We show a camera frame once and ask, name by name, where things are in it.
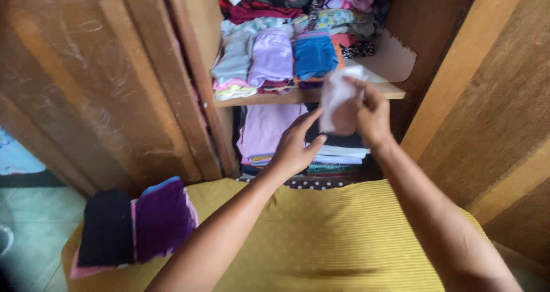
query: wardrobe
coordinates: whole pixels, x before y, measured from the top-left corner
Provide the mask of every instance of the wardrobe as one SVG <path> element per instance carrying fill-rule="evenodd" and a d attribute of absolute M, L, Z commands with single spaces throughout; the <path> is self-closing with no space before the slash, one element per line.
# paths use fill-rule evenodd
<path fill-rule="evenodd" d="M 405 150 L 537 270 L 550 263 L 549 3 L 394 0 L 385 28 L 416 63 L 378 85 Z M 3 0 L 0 125 L 87 196 L 237 177 L 233 106 L 320 92 L 215 101 L 221 21 L 218 0 Z"/>

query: yellow fabric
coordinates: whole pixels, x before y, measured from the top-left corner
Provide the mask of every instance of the yellow fabric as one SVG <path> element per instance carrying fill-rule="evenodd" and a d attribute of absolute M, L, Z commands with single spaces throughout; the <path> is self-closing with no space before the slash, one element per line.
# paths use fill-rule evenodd
<path fill-rule="evenodd" d="M 231 179 L 188 187 L 200 221 L 246 185 Z M 469 220 L 481 227 L 467 212 Z M 65 277 L 80 242 L 62 252 Z M 69 291 L 142 291 L 156 258 L 75 281 Z M 388 182 L 325 191 L 281 187 L 264 208 L 215 291 L 442 291 Z"/>

